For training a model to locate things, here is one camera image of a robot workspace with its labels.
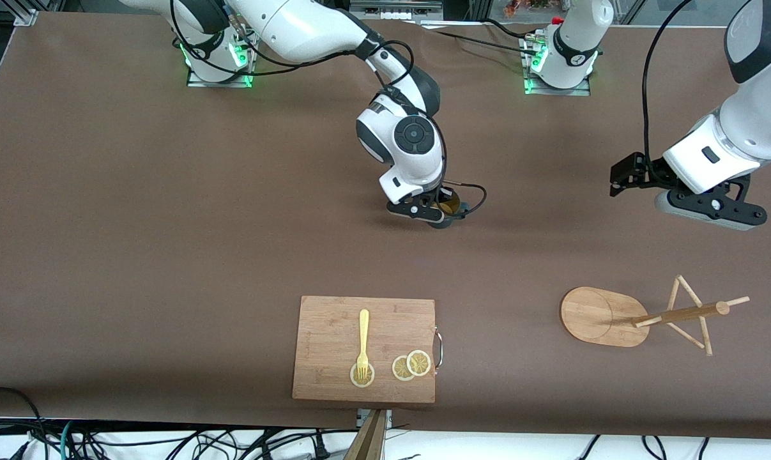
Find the teal cup with yellow inside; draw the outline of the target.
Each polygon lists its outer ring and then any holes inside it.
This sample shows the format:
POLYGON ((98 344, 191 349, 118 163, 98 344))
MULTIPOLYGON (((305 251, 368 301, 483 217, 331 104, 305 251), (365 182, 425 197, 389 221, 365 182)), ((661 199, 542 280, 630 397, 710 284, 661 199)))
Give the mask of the teal cup with yellow inside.
POLYGON ((462 217, 452 217, 452 215, 455 215, 455 213, 466 213, 470 211, 470 206, 467 202, 461 201, 458 195, 454 194, 449 200, 443 200, 441 203, 434 204, 434 209, 442 213, 444 217, 440 222, 430 222, 429 226, 443 229, 452 226, 456 220, 463 219, 462 217))

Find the brown table cover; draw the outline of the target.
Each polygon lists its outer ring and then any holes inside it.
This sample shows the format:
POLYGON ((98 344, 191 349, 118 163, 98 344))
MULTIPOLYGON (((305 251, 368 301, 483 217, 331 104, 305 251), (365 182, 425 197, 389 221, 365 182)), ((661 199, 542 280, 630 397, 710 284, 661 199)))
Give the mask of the brown table cover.
POLYGON ((0 65, 0 385, 46 417, 351 426, 291 396, 300 298, 436 301, 436 401, 412 430, 771 438, 771 165, 739 232, 608 195, 642 147, 652 28, 612 28, 587 97, 526 95, 519 62, 374 21, 441 87, 451 180, 489 192, 435 230, 391 215, 344 56, 253 88, 190 88, 162 17, 41 14, 0 65), (633 348, 566 332, 578 286, 663 311, 675 276, 713 355, 669 327, 633 348))

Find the wooden cutting board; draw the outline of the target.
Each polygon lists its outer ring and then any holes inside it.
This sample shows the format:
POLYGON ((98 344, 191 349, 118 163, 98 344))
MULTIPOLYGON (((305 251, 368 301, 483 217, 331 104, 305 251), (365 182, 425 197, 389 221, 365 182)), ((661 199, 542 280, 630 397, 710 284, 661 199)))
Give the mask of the wooden cutting board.
POLYGON ((434 300, 305 295, 300 306, 292 397, 390 407, 434 404, 436 337, 434 300), (367 356, 376 378, 369 387, 358 388, 350 381, 349 371, 360 351, 362 309, 370 312, 367 356), (431 370, 420 378, 399 381, 392 373, 394 358, 417 349, 430 355, 431 370))

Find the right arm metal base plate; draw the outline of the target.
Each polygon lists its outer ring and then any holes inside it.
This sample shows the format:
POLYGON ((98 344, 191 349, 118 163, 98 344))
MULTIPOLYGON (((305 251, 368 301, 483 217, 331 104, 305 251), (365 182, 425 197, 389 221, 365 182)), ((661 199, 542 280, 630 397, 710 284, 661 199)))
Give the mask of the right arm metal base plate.
POLYGON ((196 87, 251 88, 256 53, 231 28, 218 34, 201 34, 195 29, 183 33, 187 43, 181 45, 189 67, 187 84, 196 87))

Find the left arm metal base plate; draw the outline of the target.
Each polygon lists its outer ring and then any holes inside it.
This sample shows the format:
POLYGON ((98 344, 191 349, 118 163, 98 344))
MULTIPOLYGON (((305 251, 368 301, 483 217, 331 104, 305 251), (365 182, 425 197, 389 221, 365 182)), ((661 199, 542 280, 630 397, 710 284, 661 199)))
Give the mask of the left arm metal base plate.
POLYGON ((551 50, 546 36, 528 34, 519 39, 524 92, 537 95, 589 96, 589 75, 597 50, 575 53, 551 50))

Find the yellow plastic fork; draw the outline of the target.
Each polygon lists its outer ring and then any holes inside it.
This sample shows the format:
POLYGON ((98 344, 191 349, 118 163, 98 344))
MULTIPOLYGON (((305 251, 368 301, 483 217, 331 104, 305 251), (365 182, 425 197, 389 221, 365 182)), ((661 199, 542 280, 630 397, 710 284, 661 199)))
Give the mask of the yellow plastic fork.
POLYGON ((369 358, 367 356, 367 340, 369 331, 370 312, 362 309, 359 313, 359 333, 360 333, 360 351, 356 359, 356 379, 363 382, 369 375, 369 358))

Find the grey metal rail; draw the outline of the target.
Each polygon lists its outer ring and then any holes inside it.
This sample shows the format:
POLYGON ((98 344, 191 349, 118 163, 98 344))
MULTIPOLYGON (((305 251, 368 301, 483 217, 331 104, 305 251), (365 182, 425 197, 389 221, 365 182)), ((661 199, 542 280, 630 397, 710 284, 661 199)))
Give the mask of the grey metal rail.
POLYGON ((444 19, 443 0, 348 0, 348 11, 360 19, 444 19))

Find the wooden beam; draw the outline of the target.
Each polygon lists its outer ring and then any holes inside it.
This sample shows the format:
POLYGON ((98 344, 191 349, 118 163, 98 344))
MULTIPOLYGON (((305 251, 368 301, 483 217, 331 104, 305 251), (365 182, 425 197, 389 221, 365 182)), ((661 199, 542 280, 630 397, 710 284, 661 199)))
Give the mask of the wooden beam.
POLYGON ((389 410, 369 410, 342 460, 383 460, 383 444, 390 422, 389 410))

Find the small metal bracket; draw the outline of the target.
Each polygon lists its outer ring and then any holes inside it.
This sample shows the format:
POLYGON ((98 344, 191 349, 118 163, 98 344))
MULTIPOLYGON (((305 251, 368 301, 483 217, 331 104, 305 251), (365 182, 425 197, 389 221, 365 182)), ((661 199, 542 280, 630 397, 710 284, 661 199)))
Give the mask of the small metal bracket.
POLYGON ((393 411, 392 410, 357 410, 356 412, 356 428, 361 429, 365 424, 369 416, 374 415, 376 411, 381 411, 385 416, 386 430, 393 428, 393 411))

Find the wooden cup rack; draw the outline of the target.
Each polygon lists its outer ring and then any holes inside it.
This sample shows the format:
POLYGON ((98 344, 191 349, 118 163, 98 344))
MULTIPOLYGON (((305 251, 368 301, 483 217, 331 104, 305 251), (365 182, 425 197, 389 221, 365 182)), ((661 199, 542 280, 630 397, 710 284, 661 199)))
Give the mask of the wooden cup rack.
POLYGON ((705 303, 687 280, 677 275, 663 311, 650 314, 643 304, 619 292, 578 286, 560 302, 560 321, 571 337, 596 346, 633 348, 644 343, 651 329, 666 326, 706 356, 713 355, 709 318, 727 316, 737 305, 750 302, 744 295, 705 303))

